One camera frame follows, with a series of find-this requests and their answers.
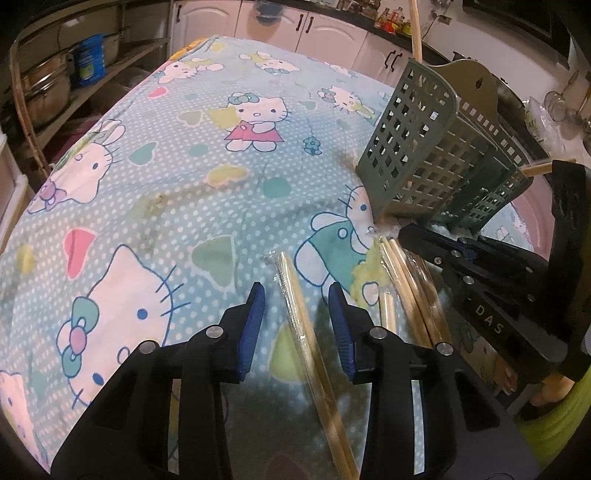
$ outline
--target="stainless steel pot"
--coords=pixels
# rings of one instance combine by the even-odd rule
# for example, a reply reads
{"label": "stainless steel pot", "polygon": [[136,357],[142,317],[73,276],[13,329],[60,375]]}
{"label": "stainless steel pot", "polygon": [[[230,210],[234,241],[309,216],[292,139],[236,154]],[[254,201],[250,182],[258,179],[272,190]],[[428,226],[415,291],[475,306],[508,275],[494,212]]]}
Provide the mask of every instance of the stainless steel pot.
{"label": "stainless steel pot", "polygon": [[122,31],[107,35],[103,39],[103,55],[105,57],[105,67],[115,63],[119,55],[119,46],[121,45]]}
{"label": "stainless steel pot", "polygon": [[25,96],[47,83],[47,79],[50,78],[52,74],[55,74],[55,72],[66,66],[67,55],[70,53],[70,50],[71,49],[68,48],[67,50],[59,51],[23,74],[21,84]]}
{"label": "stainless steel pot", "polygon": [[25,94],[27,110],[35,130],[51,122],[70,102],[72,86],[66,65],[35,84]]}

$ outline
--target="hello kitty blanket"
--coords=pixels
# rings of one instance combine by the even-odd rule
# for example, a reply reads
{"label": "hello kitty blanket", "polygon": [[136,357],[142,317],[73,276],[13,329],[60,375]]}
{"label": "hello kitty blanket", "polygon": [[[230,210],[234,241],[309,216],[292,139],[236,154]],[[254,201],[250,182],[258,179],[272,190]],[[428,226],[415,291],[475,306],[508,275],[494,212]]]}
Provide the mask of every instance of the hello kitty blanket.
{"label": "hello kitty blanket", "polygon": [[[39,463],[49,468],[137,344],[189,340],[260,281],[267,310],[252,371],[223,391],[235,478],[336,479],[267,260],[283,250],[361,464],[369,388],[342,374],[324,299],[338,281],[378,318],[383,270],[353,165],[391,94],[339,66],[210,38],[70,149],[0,260],[0,406]],[[404,322],[398,333],[411,340]],[[419,412],[416,423],[420,470]]]}

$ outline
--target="blue container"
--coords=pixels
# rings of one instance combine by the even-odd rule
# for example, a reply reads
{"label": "blue container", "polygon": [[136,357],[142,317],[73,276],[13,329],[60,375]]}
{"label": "blue container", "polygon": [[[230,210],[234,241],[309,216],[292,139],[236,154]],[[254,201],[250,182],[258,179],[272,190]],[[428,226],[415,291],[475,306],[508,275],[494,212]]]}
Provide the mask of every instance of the blue container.
{"label": "blue container", "polygon": [[93,35],[80,42],[74,51],[74,65],[80,87],[92,85],[105,76],[103,35]]}

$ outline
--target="white cabinet door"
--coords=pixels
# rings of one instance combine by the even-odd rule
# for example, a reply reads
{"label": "white cabinet door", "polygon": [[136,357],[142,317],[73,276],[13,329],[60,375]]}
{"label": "white cabinet door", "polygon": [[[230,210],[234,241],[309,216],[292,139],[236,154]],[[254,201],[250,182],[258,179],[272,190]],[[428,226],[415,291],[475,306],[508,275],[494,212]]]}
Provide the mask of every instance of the white cabinet door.
{"label": "white cabinet door", "polygon": [[357,59],[353,64],[356,72],[362,73],[383,83],[388,83],[390,64],[397,54],[397,47],[377,35],[368,34],[363,42]]}
{"label": "white cabinet door", "polygon": [[396,53],[390,57],[390,61],[388,62],[388,65],[390,65],[388,68],[388,76],[385,80],[382,80],[382,82],[391,87],[396,87],[400,77],[404,73],[410,55],[412,54],[408,50],[398,48]]}
{"label": "white cabinet door", "polygon": [[362,28],[309,13],[296,52],[349,69],[366,36]]}
{"label": "white cabinet door", "polygon": [[174,3],[173,51],[198,38],[224,35],[233,37],[238,22],[240,0],[186,0]]}
{"label": "white cabinet door", "polygon": [[256,19],[257,13],[254,10],[254,2],[242,2],[236,27],[237,38],[250,38],[284,50],[296,51],[301,33],[306,25],[308,12],[284,7],[281,20],[269,26],[261,24]]}

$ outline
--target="yellow-green fabric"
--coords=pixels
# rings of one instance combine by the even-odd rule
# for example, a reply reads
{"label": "yellow-green fabric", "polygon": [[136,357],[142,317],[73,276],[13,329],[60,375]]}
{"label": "yellow-green fabric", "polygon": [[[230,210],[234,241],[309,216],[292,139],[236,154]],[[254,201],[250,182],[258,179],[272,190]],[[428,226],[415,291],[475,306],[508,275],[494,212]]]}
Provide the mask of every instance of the yellow-green fabric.
{"label": "yellow-green fabric", "polygon": [[539,419],[517,423],[542,468],[565,447],[590,406],[591,369],[551,412]]}

